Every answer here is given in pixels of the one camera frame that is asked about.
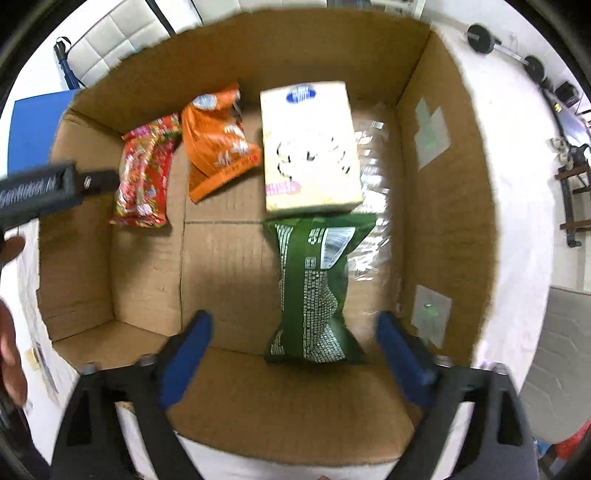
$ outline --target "green snack bag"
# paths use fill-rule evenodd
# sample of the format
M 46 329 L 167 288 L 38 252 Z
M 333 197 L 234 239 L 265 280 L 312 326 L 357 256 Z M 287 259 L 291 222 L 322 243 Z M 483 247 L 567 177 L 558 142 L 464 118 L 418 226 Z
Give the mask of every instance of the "green snack bag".
M 282 311 L 265 360 L 365 363 L 362 348 L 345 326 L 343 306 L 348 285 L 347 255 L 375 222 L 373 213 L 263 222 L 279 247 Z

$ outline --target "blue gripper pad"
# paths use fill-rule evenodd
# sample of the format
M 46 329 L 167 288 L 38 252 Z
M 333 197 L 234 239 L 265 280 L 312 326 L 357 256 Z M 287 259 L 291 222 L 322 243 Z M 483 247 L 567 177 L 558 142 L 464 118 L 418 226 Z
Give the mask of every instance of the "blue gripper pad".
M 408 334 L 400 320 L 390 312 L 379 314 L 377 337 L 407 401 L 422 408 L 430 406 L 437 365 L 422 341 Z
M 171 337 L 158 354 L 160 404 L 166 410 L 183 398 L 212 339 L 212 317 L 199 310 L 187 329 Z

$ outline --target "blue logo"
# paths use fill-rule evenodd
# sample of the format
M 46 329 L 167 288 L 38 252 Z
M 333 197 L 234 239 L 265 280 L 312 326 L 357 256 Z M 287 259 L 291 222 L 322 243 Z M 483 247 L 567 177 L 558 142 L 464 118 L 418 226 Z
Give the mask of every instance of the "blue logo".
M 300 103 L 308 98 L 314 98 L 316 96 L 316 90 L 310 85 L 298 85 L 293 88 L 285 98 L 289 103 Z

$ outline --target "human hand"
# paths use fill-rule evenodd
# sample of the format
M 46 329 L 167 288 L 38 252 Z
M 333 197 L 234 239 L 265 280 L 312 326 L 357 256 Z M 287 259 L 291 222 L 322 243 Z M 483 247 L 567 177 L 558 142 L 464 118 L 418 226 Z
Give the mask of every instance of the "human hand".
M 14 260 L 24 247 L 24 238 L 19 236 L 9 238 L 2 249 L 2 263 L 6 264 Z M 14 403 L 22 407 L 27 401 L 27 379 L 22 371 L 12 315 L 2 300 L 0 300 L 0 357 L 4 388 Z

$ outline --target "dumbbell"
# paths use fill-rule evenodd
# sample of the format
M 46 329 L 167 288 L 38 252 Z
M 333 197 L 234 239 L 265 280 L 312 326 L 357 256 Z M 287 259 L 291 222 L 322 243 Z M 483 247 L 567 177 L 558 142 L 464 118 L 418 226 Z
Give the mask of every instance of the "dumbbell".
M 505 55 L 517 60 L 523 65 L 523 68 L 527 75 L 533 80 L 534 83 L 541 85 L 547 90 L 552 89 L 550 80 L 546 78 L 544 64 L 541 60 L 533 55 L 528 55 L 523 58 L 514 51 L 509 50 L 501 44 L 501 41 L 496 38 L 491 32 L 480 24 L 473 24 L 468 28 L 466 32 L 468 44 L 472 47 L 472 50 L 488 55 L 493 50 L 503 52 Z

